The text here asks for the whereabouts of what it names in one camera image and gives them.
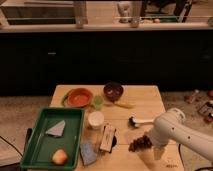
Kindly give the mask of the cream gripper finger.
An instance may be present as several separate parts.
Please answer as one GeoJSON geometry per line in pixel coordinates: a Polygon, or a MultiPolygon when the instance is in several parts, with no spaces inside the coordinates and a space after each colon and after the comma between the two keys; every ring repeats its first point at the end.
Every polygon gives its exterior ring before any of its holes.
{"type": "Polygon", "coordinates": [[[154,147],[153,148],[153,153],[154,153],[154,159],[155,160],[160,160],[165,152],[164,147],[154,147]]]}

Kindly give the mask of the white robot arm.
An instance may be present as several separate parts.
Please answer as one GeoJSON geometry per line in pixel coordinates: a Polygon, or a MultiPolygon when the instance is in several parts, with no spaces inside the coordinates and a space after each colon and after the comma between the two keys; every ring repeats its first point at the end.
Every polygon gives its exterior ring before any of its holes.
{"type": "Polygon", "coordinates": [[[185,119],[178,108],[157,116],[148,131],[151,143],[154,147],[165,147],[169,140],[174,140],[213,162],[213,137],[184,126],[185,119]]]}

